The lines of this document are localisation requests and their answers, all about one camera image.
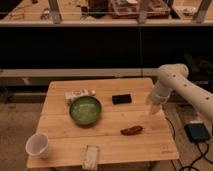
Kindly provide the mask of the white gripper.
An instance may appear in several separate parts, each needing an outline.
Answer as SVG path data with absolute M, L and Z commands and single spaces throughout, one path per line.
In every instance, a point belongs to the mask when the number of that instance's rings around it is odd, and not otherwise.
M 150 115 L 154 115 L 160 111 L 161 109 L 160 105 L 168 101 L 168 99 L 170 98 L 171 92 L 172 92 L 171 88 L 163 85 L 160 82 L 157 82 L 153 86 L 150 94 L 148 95 L 146 99 L 146 103 L 151 105 L 150 111 L 149 111 Z

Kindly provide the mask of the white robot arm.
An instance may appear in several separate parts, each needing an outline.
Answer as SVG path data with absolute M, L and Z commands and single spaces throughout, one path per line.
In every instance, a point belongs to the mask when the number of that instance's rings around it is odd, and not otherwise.
M 171 93 L 176 91 L 213 123 L 213 93 L 187 79 L 189 70 L 185 64 L 162 65 L 157 69 L 156 75 L 157 82 L 149 95 L 153 105 L 166 103 Z

